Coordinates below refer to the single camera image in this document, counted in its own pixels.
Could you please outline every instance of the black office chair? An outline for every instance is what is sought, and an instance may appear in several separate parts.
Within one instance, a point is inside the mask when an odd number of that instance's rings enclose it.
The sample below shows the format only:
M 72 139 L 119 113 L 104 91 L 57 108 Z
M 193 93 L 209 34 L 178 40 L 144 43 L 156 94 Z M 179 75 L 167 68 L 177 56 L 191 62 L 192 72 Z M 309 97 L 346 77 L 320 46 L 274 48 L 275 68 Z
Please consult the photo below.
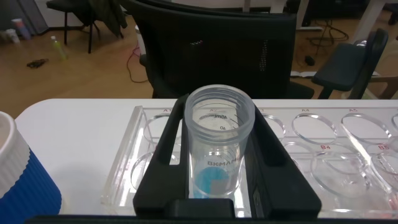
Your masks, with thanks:
M 339 44 L 326 64 L 312 78 L 312 82 L 323 86 L 318 98 L 329 98 L 333 90 L 351 90 L 348 99 L 361 99 L 387 40 L 387 31 L 378 29 L 370 33 L 365 48 Z
M 154 97 L 177 98 L 211 84 L 251 98 L 311 98 L 290 83 L 295 17 L 218 12 L 173 3 L 122 0 L 146 45 Z
M 95 21 L 95 13 L 92 10 L 89 2 L 87 0 L 51 0 L 46 2 L 46 5 L 49 9 L 54 9 L 57 11 L 61 11 L 65 13 L 65 26 L 63 30 L 63 43 L 67 45 L 67 32 L 68 32 L 68 13 L 70 12 L 80 12 L 80 13 L 90 13 L 91 14 L 91 23 L 90 25 L 90 33 L 88 40 L 88 53 L 91 53 L 91 42 L 93 36 L 93 25 L 97 30 L 98 37 L 100 38 L 100 30 L 97 25 L 94 23 Z

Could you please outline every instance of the circular well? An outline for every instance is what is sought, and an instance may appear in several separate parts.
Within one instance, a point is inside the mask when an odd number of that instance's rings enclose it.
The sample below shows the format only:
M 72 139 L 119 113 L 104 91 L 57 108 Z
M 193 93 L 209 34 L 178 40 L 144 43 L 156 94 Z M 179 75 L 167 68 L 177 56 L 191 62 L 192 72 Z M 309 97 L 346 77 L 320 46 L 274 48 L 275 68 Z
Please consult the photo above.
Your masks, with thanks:
M 312 144 L 330 144 L 337 137 L 335 125 L 316 114 L 297 115 L 292 121 L 292 128 L 296 135 Z
M 394 127 L 396 128 L 396 130 L 398 130 L 398 114 L 395 114 L 392 118 L 391 118 L 391 122 L 394 125 Z
M 153 116 L 149 119 L 144 128 L 144 138 L 152 144 L 157 144 L 162 136 L 163 130 L 166 126 L 167 120 L 170 114 L 162 113 Z M 177 136 L 175 138 L 175 143 L 181 145 L 181 129 L 182 122 L 178 126 Z
M 268 125 L 271 127 L 278 139 L 283 139 L 286 133 L 285 125 L 283 124 L 283 122 L 273 115 L 263 114 L 262 116 L 267 121 Z
M 148 153 L 142 155 L 140 158 L 137 159 L 137 161 L 134 163 L 134 165 L 131 168 L 131 174 L 130 174 L 131 185 L 136 190 L 138 189 L 138 186 L 141 183 L 141 180 L 145 174 L 145 171 L 148 168 L 149 162 L 152 159 L 153 155 L 154 155 L 154 152 L 148 152 Z M 179 163 L 179 161 L 176 158 L 176 156 L 172 155 L 171 160 L 170 160 L 170 165 L 177 165 L 178 163 Z
M 288 142 L 284 145 L 295 165 L 303 173 L 311 171 L 310 164 L 313 157 L 313 150 L 300 142 Z
M 370 181 L 363 172 L 365 166 L 354 154 L 323 152 L 312 159 L 311 173 L 327 191 L 339 197 L 356 198 L 370 188 Z
M 379 175 L 398 191 L 398 156 L 397 154 L 380 153 L 372 156 L 372 163 Z
M 347 114 L 341 125 L 350 135 L 368 144 L 386 144 L 391 137 L 385 124 L 366 114 Z

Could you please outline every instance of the chair backrest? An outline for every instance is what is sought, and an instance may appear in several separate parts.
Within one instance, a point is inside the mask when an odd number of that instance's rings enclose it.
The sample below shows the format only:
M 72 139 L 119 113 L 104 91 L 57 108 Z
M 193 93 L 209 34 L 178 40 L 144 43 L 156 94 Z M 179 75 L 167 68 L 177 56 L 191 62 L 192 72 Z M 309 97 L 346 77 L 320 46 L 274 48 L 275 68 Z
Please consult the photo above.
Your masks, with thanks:
M 361 99 L 388 41 L 388 32 L 378 29 L 369 34 L 365 46 L 364 65 L 348 99 Z
M 235 86 L 251 98 L 285 95 L 294 51 L 294 16 L 203 14 L 144 0 L 120 3 L 140 29 L 148 79 L 161 98 L 211 84 Z

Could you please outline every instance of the bottle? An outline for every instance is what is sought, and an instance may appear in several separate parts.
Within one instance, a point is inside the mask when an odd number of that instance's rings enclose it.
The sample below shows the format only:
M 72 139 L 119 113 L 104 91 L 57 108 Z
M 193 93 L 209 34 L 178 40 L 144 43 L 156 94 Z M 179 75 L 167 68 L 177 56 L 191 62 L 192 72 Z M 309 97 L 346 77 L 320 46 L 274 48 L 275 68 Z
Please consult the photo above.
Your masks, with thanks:
M 15 23 L 15 26 L 19 29 L 19 32 L 21 35 L 25 38 L 25 40 L 30 40 L 32 38 L 29 30 L 27 30 L 24 22 L 22 19 L 13 19 L 11 20 L 13 23 Z
M 59 51 L 61 58 L 66 60 L 68 57 L 67 57 L 67 54 L 65 53 L 65 51 L 63 50 L 61 44 L 57 41 L 55 36 L 51 36 L 51 39 L 53 40 L 54 48 Z
M 19 38 L 17 35 L 17 32 L 14 29 L 8 29 L 6 30 L 6 34 L 8 35 L 8 37 L 15 43 L 18 44 L 19 43 Z

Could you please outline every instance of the white table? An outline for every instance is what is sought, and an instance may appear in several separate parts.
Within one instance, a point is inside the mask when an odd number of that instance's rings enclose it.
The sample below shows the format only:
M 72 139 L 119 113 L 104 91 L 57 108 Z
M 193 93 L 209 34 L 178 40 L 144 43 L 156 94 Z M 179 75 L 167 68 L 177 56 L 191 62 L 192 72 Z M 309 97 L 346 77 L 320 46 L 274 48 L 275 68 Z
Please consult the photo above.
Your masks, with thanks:
M 67 203 L 66 213 L 105 214 L 100 197 L 135 106 L 172 107 L 175 100 L 54 99 L 16 119 L 18 130 Z M 382 107 L 398 100 L 254 100 L 258 107 Z

